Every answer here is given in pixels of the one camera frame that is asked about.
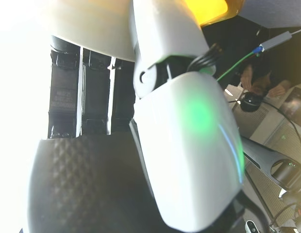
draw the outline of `white plastic casing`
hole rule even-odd
[[[222,90],[189,72],[134,105],[142,151],[164,222],[183,232],[210,226],[239,192],[243,151]]]
[[[133,7],[145,68],[172,55],[196,57],[209,50],[199,23],[184,0],[133,0]]]

